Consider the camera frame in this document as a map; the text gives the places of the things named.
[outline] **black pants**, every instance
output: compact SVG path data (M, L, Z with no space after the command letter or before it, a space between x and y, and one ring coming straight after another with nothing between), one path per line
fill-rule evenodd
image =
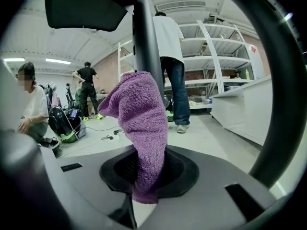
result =
M163 82L165 83L164 70L172 85L174 98L174 122L176 125L189 125L190 106L187 90L184 84L184 64L171 57L160 57Z
M95 114L98 113L98 101L96 98L96 91L94 88L94 84L91 82L83 82L81 87L81 94L80 94L80 108L83 117L88 117L88 110L87 110L87 97L91 98L93 103L93 107L95 110Z

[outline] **ceiling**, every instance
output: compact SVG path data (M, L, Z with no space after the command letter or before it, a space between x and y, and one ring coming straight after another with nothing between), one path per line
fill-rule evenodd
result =
M190 6L198 1L202 6ZM165 12L178 24L195 23L197 20L212 20L209 15L235 23L241 32L257 37L247 17L231 0L151 0L151 10ZM70 75L81 68L84 62L96 64L112 52L118 43L131 39L132 16L127 13L113 32L84 28L52 29L46 19L44 0L25 0L0 42L1 58L20 58L32 61L37 73ZM45 62L52 58L71 62L70 65ZM9 62L9 67L18 69L22 62Z

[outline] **black rectangular slot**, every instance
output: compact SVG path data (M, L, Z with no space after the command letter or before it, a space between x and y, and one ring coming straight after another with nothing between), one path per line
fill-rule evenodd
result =
M66 171L72 171L72 170L75 170L81 167L83 167L81 164L73 163L73 164L61 166L61 169L63 170L63 172L66 172Z
M264 209L248 194L239 184L225 187L228 194L234 200L247 222L259 216Z

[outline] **bottle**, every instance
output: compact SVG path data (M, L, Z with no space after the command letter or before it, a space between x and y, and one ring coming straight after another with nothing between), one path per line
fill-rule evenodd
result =
M246 79L247 79L247 80L250 80L250 78L249 78L249 72L248 72L247 69L245 70L245 74L246 74Z

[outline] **white sneaker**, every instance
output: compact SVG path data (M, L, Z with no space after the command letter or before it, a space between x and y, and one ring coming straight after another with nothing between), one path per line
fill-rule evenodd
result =
M177 133L184 134L187 131L188 125L178 125Z

